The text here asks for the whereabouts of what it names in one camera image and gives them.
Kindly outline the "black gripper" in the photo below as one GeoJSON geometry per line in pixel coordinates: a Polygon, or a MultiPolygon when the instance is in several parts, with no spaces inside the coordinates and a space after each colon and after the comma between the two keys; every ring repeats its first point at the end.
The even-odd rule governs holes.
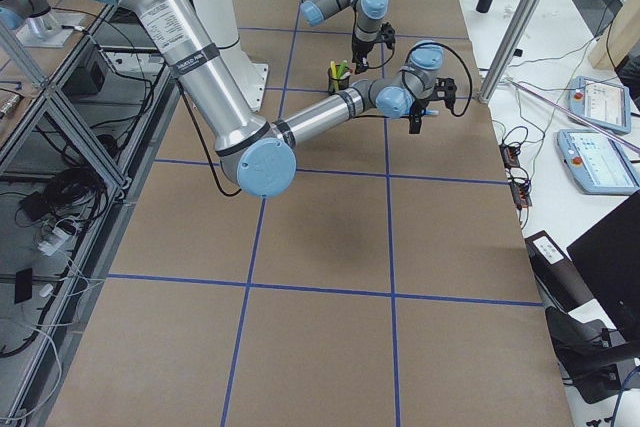
{"type": "Polygon", "coordinates": [[[351,69],[353,74],[359,74],[359,63],[362,63],[362,72],[369,70],[368,55],[373,50],[375,45],[374,41],[361,40],[356,36],[351,38],[351,51],[353,67],[351,69]]]}
{"type": "Polygon", "coordinates": [[[421,133],[421,119],[427,114],[428,105],[421,101],[414,101],[407,109],[405,118],[409,121],[409,134],[421,133]]]}

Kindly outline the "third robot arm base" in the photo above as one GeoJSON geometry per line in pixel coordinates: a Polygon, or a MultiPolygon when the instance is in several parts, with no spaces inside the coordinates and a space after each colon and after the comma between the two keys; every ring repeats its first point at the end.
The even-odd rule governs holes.
{"type": "Polygon", "coordinates": [[[70,36],[48,0],[1,0],[1,23],[25,47],[59,49],[70,36]]]}

